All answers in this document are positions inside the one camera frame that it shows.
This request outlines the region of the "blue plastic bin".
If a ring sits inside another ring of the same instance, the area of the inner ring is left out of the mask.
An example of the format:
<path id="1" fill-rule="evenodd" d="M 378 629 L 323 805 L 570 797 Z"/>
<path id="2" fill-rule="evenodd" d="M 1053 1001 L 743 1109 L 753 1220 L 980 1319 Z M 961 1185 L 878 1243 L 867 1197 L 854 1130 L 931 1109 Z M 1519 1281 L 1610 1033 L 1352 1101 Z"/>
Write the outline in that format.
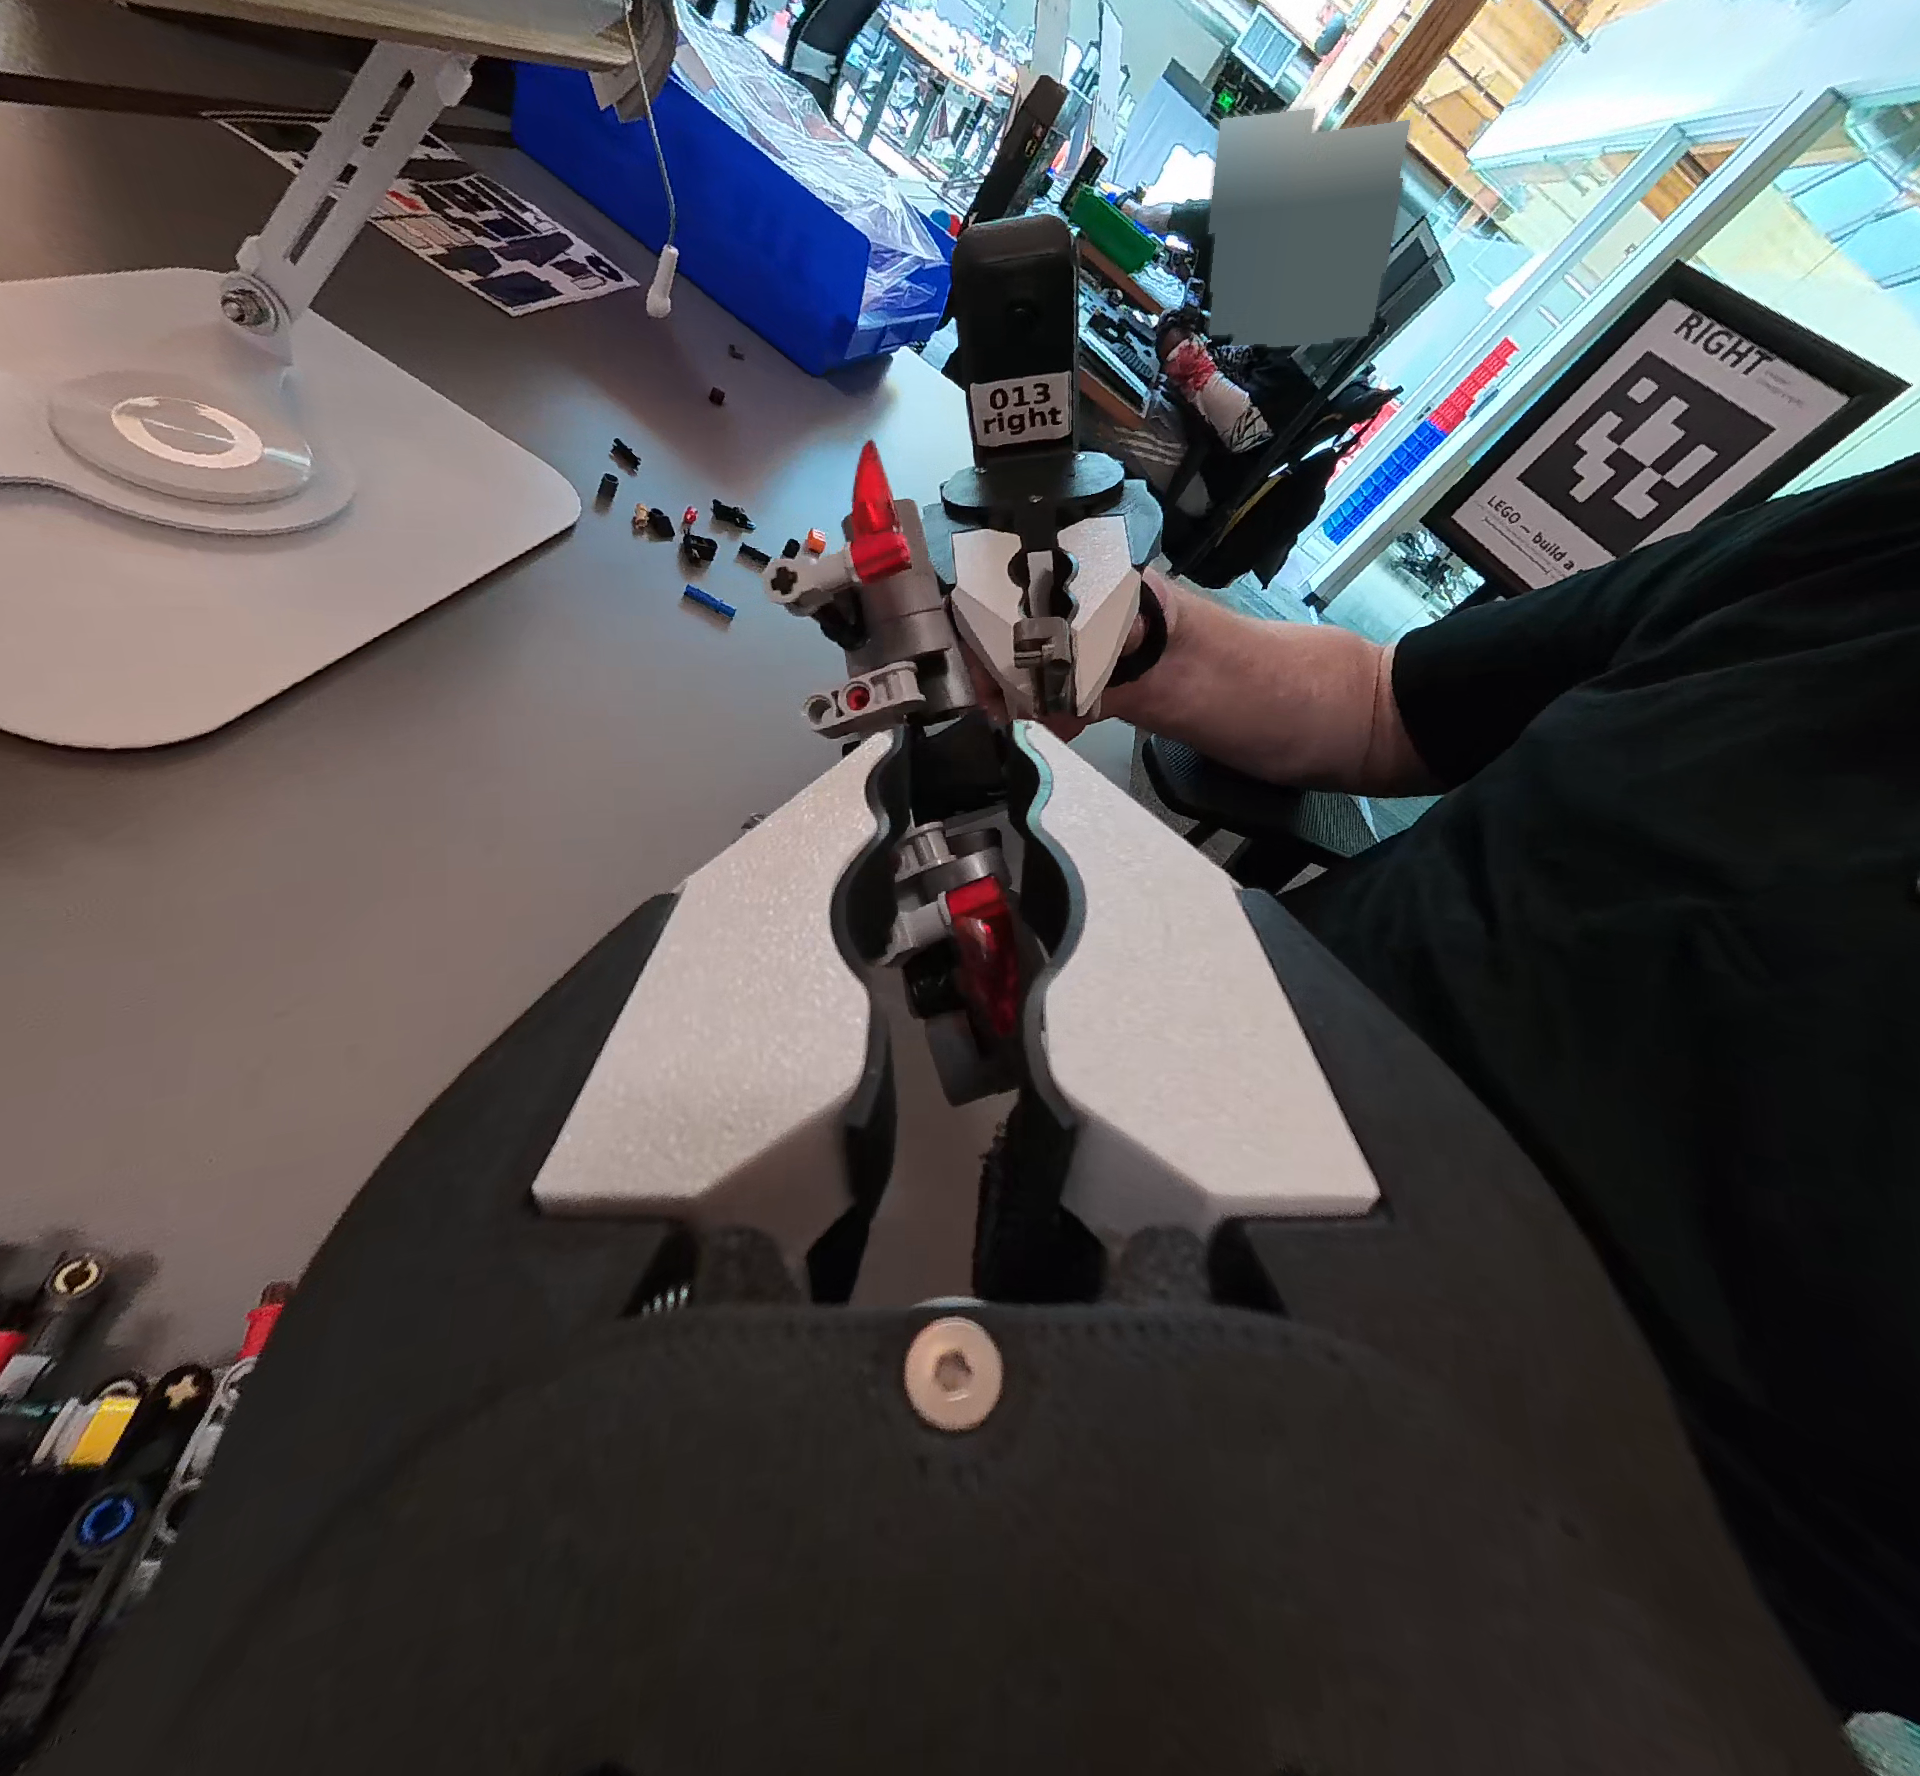
<path id="1" fill-rule="evenodd" d="M 514 144 L 743 328 L 821 377 L 921 346 L 948 307 L 951 240 L 912 205 L 860 229 L 735 120 L 671 81 L 647 120 L 620 120 L 570 67 L 514 70 Z"/>

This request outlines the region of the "green plastic bin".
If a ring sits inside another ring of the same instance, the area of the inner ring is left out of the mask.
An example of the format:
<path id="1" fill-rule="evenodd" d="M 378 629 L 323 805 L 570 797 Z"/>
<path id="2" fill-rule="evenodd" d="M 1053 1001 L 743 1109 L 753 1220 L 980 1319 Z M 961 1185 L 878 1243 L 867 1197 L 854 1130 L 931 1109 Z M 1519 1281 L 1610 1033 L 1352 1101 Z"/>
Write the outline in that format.
<path id="1" fill-rule="evenodd" d="M 1069 223 L 1080 232 L 1080 240 L 1103 255 L 1115 274 L 1133 277 L 1155 268 L 1161 260 L 1161 240 L 1141 229 L 1119 205 L 1114 205 L 1099 186 L 1080 186 L 1069 201 Z"/>

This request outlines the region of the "white book stand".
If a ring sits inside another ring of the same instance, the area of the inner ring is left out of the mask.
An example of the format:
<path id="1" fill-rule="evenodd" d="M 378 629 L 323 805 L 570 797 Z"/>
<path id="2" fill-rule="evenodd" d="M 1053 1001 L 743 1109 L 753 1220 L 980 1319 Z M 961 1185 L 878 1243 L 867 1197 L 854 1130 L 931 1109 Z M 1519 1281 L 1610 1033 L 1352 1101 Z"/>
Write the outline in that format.
<path id="1" fill-rule="evenodd" d="M 558 470 L 312 301 L 479 56 L 628 63 L 624 0 L 120 0 L 369 36 L 224 274 L 4 283 L 4 732 L 153 751 L 570 527 Z"/>

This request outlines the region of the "stack of red blue bins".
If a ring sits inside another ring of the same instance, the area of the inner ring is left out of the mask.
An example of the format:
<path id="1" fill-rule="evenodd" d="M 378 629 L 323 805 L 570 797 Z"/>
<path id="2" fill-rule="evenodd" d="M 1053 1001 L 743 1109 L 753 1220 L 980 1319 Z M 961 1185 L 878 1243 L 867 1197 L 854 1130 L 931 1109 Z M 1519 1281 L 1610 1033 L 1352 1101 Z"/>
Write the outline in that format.
<path id="1" fill-rule="evenodd" d="M 1335 468 L 1331 498 L 1318 517 L 1318 533 L 1328 544 L 1348 543 L 1411 476 L 1422 461 L 1464 422 L 1477 399 L 1510 368 L 1519 342 L 1502 337 L 1486 348 L 1471 372 L 1464 372 L 1445 399 L 1422 408 L 1421 422 L 1392 435 L 1387 443 L 1378 436 L 1392 427 L 1387 418 L 1373 422 Z"/>

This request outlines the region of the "black sticker sheet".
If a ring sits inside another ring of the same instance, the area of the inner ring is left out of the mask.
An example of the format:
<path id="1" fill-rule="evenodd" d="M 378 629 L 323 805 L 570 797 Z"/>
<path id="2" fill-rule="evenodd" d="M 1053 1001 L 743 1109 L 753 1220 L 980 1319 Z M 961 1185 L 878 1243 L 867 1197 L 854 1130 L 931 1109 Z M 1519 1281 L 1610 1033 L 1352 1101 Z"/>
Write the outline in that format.
<path id="1" fill-rule="evenodd" d="M 576 232 L 423 132 L 369 209 L 369 229 L 504 315 L 639 287 Z"/>

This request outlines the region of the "clear plastic bags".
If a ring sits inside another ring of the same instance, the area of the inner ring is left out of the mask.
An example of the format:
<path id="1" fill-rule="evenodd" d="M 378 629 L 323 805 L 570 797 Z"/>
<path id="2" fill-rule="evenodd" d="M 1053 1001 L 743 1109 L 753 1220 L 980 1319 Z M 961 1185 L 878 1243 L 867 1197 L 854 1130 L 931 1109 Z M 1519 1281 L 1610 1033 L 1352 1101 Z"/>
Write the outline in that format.
<path id="1" fill-rule="evenodd" d="M 869 151 L 860 151 L 800 81 L 785 77 L 754 42 L 716 26 L 690 4 L 677 4 L 677 14 L 674 81 L 697 93 L 726 120 L 735 120 L 743 135 L 830 205 L 839 205 L 860 229 L 899 229 L 905 205 L 923 214 L 914 195 Z"/>

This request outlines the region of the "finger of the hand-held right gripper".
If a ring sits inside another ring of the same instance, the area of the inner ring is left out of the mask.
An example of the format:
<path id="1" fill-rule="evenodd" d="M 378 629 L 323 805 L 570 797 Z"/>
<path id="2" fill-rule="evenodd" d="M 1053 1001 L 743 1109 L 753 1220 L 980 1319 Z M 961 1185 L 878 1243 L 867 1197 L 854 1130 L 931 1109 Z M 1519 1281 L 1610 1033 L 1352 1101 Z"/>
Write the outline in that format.
<path id="1" fill-rule="evenodd" d="M 1010 719 L 1020 715 L 1015 691 L 1015 620 L 1022 614 L 1022 592 L 1031 555 L 1015 533 L 966 527 L 951 535 L 955 584 L 951 620 L 980 662 Z"/>
<path id="2" fill-rule="evenodd" d="M 1065 620 L 1065 670 L 1047 683 L 1047 718 L 1088 724 L 1138 622 L 1138 563 L 1121 522 L 1060 533 L 1069 561 L 1053 614 Z"/>

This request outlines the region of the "lego car model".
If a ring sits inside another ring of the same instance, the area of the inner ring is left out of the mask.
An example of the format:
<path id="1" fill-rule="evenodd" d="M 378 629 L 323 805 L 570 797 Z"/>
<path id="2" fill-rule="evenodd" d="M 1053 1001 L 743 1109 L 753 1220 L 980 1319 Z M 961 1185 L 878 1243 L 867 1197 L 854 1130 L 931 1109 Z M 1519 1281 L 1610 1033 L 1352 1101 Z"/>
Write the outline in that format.
<path id="1" fill-rule="evenodd" d="M 153 1590 L 294 1284 L 264 1284 L 224 1364 L 4 1407 L 4 1770 Z"/>

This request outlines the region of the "scattered small lego pieces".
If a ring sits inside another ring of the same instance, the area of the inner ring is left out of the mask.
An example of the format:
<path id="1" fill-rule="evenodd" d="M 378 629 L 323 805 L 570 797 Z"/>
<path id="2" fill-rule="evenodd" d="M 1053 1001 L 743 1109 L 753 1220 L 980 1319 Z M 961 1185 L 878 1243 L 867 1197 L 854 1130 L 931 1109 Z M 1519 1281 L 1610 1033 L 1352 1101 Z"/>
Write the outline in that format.
<path id="1" fill-rule="evenodd" d="M 764 381 L 740 339 L 696 348 L 692 358 L 644 358 L 620 375 L 621 396 L 596 459 L 592 504 L 628 509 L 628 531 L 644 543 L 667 543 L 690 577 L 704 577 L 721 556 L 747 569 L 773 561 L 776 539 L 761 527 L 808 440 L 803 413 L 782 388 L 791 363 Z"/>

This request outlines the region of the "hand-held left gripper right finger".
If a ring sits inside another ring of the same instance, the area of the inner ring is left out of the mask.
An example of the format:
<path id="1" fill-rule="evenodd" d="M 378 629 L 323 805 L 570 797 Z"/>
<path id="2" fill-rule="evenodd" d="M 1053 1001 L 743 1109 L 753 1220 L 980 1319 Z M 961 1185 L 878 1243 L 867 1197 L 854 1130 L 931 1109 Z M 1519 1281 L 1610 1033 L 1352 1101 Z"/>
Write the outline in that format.
<path id="1" fill-rule="evenodd" d="M 1138 1234 L 1356 1220 L 1382 1190 L 1241 892 L 1043 726 L 1004 753 L 1039 961 L 974 1296 L 1092 1301 Z"/>

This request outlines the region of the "person's right hand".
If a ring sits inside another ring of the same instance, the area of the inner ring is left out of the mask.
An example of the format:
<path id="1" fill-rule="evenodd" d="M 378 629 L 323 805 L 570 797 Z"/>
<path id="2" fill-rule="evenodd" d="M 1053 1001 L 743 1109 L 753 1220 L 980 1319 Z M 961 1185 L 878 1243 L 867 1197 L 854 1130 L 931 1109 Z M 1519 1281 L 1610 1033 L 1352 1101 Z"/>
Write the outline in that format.
<path id="1" fill-rule="evenodd" d="M 1198 691 L 1191 679 L 1198 675 L 1204 625 L 1205 609 L 1164 572 L 1146 569 L 1138 620 L 1095 708 L 1053 715 L 1043 730 L 1061 740 L 1114 719 L 1146 732 L 1161 730 L 1164 718 L 1183 712 Z"/>

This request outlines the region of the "grey and red lego assembly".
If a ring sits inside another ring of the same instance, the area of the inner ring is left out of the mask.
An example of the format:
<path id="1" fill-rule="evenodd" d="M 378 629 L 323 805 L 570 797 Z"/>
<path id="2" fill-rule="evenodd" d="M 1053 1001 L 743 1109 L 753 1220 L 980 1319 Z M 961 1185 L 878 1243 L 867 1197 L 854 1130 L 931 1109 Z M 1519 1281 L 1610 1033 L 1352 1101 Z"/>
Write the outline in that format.
<path id="1" fill-rule="evenodd" d="M 842 753 L 885 737 L 874 864 L 851 896 L 860 961 L 921 1029 L 951 1106 L 1015 1093 L 1039 947 L 1016 917 L 1004 740 L 977 708 L 921 509 L 893 494 L 874 443 L 854 461 L 842 544 L 808 533 L 764 591 L 845 659 L 806 724 Z"/>

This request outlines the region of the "black monitor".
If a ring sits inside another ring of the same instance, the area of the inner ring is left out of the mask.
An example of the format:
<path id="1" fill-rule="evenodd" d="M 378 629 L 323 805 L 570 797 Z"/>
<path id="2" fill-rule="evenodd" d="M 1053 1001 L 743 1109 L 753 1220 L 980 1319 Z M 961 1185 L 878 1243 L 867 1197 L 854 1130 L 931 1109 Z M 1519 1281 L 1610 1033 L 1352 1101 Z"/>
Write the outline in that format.
<path id="1" fill-rule="evenodd" d="M 1092 128 L 1092 98 L 1077 84 L 1036 77 L 1010 108 L 984 176 L 968 227 L 1022 218 L 1043 194 L 1047 172 L 1074 135 Z"/>

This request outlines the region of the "person's black shirt torso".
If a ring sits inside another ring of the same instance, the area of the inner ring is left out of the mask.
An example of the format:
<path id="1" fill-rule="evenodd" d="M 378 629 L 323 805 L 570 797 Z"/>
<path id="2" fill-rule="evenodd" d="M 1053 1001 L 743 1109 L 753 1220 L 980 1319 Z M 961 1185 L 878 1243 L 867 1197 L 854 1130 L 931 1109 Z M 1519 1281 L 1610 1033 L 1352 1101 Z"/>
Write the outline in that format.
<path id="1" fill-rule="evenodd" d="M 1918 1716 L 1918 459 L 1398 642 L 1289 896 L 1528 1151 L 1816 1686 Z"/>

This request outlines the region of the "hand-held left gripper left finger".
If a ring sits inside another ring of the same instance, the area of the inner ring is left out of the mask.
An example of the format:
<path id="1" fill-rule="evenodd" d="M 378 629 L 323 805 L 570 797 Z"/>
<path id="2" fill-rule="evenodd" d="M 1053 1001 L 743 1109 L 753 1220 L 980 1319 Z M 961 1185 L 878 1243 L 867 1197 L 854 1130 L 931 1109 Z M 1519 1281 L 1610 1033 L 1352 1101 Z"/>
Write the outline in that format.
<path id="1" fill-rule="evenodd" d="M 905 737 L 873 735 L 681 885 L 533 1177 L 545 1217 L 754 1230 L 851 1297 L 895 1145 L 873 970 L 901 784 Z"/>

